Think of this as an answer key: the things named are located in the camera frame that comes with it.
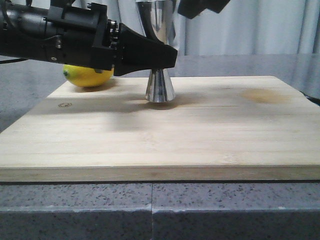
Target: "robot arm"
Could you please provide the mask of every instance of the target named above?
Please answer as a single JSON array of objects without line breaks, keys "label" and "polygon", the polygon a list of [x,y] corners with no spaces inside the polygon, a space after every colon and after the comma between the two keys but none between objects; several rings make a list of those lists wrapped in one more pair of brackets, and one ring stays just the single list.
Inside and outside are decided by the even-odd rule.
[{"label": "robot arm", "polygon": [[188,19],[193,19],[205,9],[218,14],[229,2],[230,0],[181,0],[178,13]]},{"label": "robot arm", "polygon": [[111,70],[121,76],[173,68],[177,50],[148,39],[107,17],[107,6],[73,7],[51,0],[50,8],[0,0],[0,55]]}]

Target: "black cable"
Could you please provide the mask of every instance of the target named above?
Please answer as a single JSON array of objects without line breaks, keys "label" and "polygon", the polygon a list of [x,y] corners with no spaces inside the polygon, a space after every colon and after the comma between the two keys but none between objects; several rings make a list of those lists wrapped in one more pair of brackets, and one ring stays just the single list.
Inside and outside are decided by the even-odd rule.
[{"label": "black cable", "polygon": [[25,0],[25,5],[28,6],[28,7],[31,7],[32,0]]},{"label": "black cable", "polygon": [[315,98],[312,96],[307,96],[305,95],[306,99],[308,99],[309,101],[313,102],[314,104],[317,104],[318,106],[320,106],[320,99],[319,98]]},{"label": "black cable", "polygon": [[0,61],[0,64],[11,64],[11,63],[18,63],[18,62],[23,62],[28,59],[25,58],[16,58],[16,59],[9,59],[9,60],[2,60]]}]

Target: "bamboo board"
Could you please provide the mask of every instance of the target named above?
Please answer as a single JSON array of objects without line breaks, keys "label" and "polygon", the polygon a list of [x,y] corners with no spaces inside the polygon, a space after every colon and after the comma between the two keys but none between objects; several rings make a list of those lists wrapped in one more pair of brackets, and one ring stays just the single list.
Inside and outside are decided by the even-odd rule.
[{"label": "bamboo board", "polygon": [[320,179],[320,108],[272,76],[66,82],[0,134],[0,181]]}]

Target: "gray speckled countertop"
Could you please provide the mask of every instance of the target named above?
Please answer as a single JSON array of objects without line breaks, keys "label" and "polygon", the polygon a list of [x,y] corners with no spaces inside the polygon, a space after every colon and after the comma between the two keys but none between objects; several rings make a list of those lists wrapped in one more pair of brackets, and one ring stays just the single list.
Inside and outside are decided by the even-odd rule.
[{"label": "gray speckled countertop", "polygon": [[[169,73],[276,76],[320,99],[319,66],[311,54],[182,56]],[[32,60],[0,65],[0,132],[61,85],[61,72]],[[319,182],[0,184],[1,240],[317,240],[319,220]]]}]

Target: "silver metal cone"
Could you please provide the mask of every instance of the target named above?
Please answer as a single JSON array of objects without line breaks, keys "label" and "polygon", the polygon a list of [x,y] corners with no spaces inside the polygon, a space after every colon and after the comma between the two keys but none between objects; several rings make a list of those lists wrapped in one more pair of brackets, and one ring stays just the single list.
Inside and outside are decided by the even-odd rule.
[{"label": "silver metal cone", "polygon": [[167,69],[150,71],[145,99],[152,103],[164,103],[175,99],[175,91]]}]

